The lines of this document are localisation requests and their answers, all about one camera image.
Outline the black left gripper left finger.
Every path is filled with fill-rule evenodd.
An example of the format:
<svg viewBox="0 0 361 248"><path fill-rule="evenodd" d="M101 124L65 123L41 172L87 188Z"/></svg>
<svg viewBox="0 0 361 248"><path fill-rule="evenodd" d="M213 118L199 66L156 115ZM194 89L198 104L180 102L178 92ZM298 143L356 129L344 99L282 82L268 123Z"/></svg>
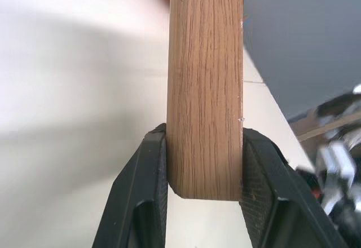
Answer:
<svg viewBox="0 0 361 248"><path fill-rule="evenodd" d="M166 125L146 133L113 182L93 247L165 247Z"/></svg>

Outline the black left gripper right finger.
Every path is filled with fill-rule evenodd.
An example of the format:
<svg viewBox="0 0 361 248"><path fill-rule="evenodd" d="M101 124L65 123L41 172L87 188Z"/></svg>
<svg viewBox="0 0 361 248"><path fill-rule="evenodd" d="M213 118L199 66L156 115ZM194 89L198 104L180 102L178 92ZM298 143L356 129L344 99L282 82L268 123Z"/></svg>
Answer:
<svg viewBox="0 0 361 248"><path fill-rule="evenodd" d="M243 130L240 206L253 247L346 247L307 183L280 149Z"/></svg>

